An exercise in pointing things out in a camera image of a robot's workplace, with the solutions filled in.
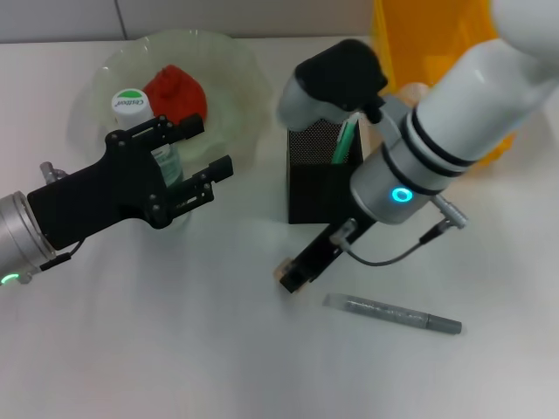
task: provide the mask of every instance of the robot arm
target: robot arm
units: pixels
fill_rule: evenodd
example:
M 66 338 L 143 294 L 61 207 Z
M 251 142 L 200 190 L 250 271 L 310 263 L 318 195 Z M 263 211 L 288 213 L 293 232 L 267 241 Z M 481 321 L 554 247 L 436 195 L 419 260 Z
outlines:
M 0 199 L 0 279 L 28 283 L 33 274 L 69 260 L 77 248 L 59 255 L 56 251 L 113 224 L 140 218 L 162 229 L 213 201 L 211 183 L 233 174 L 229 156 L 167 188 L 151 154 L 203 131 L 198 115 L 178 126 L 160 116 L 110 133 L 103 157 L 74 174 L 65 175 L 50 163 L 41 165 L 46 186 L 27 197 L 16 192 Z
M 403 223 L 428 202 L 441 210 L 450 225 L 464 227 L 466 219 L 440 193 L 494 149 L 559 84 L 559 27 L 555 20 L 559 3 L 495 0 L 493 16 L 502 39 L 469 50 L 416 108 L 409 109 L 390 96 L 372 102 L 380 106 L 383 116 L 380 122 L 371 122 L 379 122 L 384 143 L 353 174 L 353 202 L 347 214 L 330 224 L 295 260 L 276 271 L 288 291 L 294 292 L 315 280 L 374 223 Z M 322 63 L 327 63 L 323 56 L 331 50 L 321 54 Z M 319 64 L 316 58 L 308 61 Z M 284 124 L 297 130 L 320 117 L 339 122 L 331 117 L 331 111 L 320 113 L 328 107 L 320 103 L 315 91 L 306 90 L 306 81 L 297 73 L 296 70 L 290 84 L 299 81 L 304 99 L 293 104 L 297 95 L 290 94 L 293 87 L 288 85 L 279 103 Z M 361 77 L 382 79 L 370 69 L 369 76 L 360 72 L 346 76 L 347 79 L 330 82 L 335 86 L 348 83 L 352 91 L 361 83 Z M 303 127 L 299 122 L 305 117 L 295 119 L 286 109 L 293 107 L 303 112 L 305 107 L 299 104 L 312 100 L 319 103 L 307 112 L 308 123 Z M 328 105 L 338 106 L 332 100 Z M 364 107 L 357 105 L 349 111 L 360 109 Z M 444 230 L 439 226 L 425 237 L 433 239 Z M 425 237 L 419 243 L 424 244 Z

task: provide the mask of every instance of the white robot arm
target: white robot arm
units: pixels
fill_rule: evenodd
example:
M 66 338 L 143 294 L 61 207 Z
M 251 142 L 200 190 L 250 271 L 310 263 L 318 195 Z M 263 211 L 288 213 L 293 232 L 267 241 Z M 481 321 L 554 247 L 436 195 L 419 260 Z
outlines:
M 558 17 L 556 0 L 493 0 L 500 39 L 466 52 L 415 109 L 385 97 L 378 124 L 384 143 L 352 176 L 353 209 L 276 271 L 281 284 L 290 292 L 298 290 L 316 279 L 342 251 L 348 251 L 349 244 L 372 224 L 402 223 L 428 202 L 441 209 L 445 224 L 422 237 L 424 243 L 449 225 L 462 228 L 466 219 L 440 193 L 494 149 L 559 85 Z M 316 101 L 308 83 L 297 76 L 296 70 L 279 103 L 279 116 L 287 127 L 299 130 L 303 120 L 308 126 L 317 117 L 339 122 L 359 108 L 339 106 L 344 100 Z M 354 84 L 354 79 L 348 81 L 349 88 Z M 297 114 L 289 111 L 294 108 Z

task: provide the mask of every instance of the black pen holder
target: black pen holder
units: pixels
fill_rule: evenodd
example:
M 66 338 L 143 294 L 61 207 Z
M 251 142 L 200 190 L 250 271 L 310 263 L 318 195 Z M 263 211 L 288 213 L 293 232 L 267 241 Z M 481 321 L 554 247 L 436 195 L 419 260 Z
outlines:
M 332 164 L 341 125 L 324 120 L 288 132 L 287 210 L 290 224 L 332 223 L 351 203 L 349 179 L 363 163 L 359 126 L 342 164 Z

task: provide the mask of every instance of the red object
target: red object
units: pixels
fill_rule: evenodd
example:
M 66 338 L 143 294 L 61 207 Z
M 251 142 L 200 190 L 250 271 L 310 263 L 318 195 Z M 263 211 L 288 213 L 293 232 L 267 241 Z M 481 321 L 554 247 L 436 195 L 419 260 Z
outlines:
M 143 91 L 148 95 L 154 115 L 166 115 L 174 124 L 194 113 L 199 113 L 203 120 L 208 114 L 204 90 L 176 65 L 163 68 Z

